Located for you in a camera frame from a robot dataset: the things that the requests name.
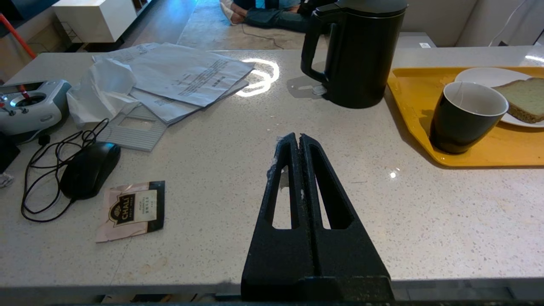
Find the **countertop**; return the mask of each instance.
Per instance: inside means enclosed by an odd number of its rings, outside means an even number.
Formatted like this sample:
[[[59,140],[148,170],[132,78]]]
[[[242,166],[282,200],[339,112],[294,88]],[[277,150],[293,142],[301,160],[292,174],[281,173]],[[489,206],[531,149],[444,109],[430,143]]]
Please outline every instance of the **countertop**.
[[[317,52],[317,66],[325,52]],[[276,140],[290,132],[322,144],[393,282],[544,276],[544,169],[438,167],[408,134],[391,99],[347,109],[313,95],[317,83],[300,71],[300,51],[221,54],[276,63],[279,79],[265,93],[233,95],[171,126],[151,153],[123,149],[102,188],[165,180],[163,230],[95,243],[102,193],[54,222],[26,221],[23,173],[38,144],[21,146],[7,170],[16,181],[0,189],[0,292],[236,290]],[[91,55],[43,53],[11,82],[76,84]],[[544,66],[544,47],[407,48],[396,51],[393,63],[518,65]],[[73,132],[69,119],[52,141]],[[49,181],[29,202],[39,205],[55,192]],[[277,211],[276,219],[288,224],[288,211]]]

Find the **electric kettle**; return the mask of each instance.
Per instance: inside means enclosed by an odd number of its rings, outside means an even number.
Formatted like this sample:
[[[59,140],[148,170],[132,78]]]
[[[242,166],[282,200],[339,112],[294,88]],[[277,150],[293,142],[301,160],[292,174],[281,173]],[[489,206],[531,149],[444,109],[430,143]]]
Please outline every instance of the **electric kettle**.
[[[406,0],[338,0],[316,8],[302,47],[302,71],[340,106],[366,108],[384,96]],[[312,69],[317,41],[331,28],[325,71]]]

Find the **white plate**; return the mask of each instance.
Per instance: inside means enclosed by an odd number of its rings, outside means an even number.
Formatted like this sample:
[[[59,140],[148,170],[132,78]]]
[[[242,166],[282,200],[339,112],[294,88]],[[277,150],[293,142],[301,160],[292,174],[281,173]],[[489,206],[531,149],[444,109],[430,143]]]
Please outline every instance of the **white plate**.
[[[487,87],[496,87],[496,86],[508,84],[518,79],[525,80],[530,77],[531,76],[529,75],[522,74],[520,72],[516,72],[512,70],[507,70],[507,69],[470,68],[458,74],[457,77],[455,78],[455,81],[456,82],[457,81],[471,82],[471,83],[484,85]],[[501,121],[514,124],[514,125],[526,126],[526,127],[540,127],[540,128],[544,127],[544,121],[533,123],[533,124],[525,123],[523,121],[520,121],[514,118],[510,114],[504,114]]]

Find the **person sitting on floor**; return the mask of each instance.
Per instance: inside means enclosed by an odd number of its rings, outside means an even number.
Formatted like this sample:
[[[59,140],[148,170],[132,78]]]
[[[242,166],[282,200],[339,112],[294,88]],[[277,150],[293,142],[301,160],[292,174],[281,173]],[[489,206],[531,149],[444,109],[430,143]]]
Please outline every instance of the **person sitting on floor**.
[[[334,3],[335,0],[301,0],[287,8],[279,8],[279,0],[265,0],[265,8],[256,8],[255,0],[220,0],[221,10],[235,26],[247,23],[263,28],[284,28],[306,33],[310,16],[316,7]]]

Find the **stack of papers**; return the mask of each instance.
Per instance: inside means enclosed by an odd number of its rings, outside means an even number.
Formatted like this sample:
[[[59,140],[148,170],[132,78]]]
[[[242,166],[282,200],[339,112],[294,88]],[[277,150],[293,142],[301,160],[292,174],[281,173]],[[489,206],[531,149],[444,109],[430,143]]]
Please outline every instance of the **stack of papers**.
[[[253,64],[173,44],[143,44],[99,56],[130,66],[136,84],[130,95],[165,124],[174,124],[246,87]]]

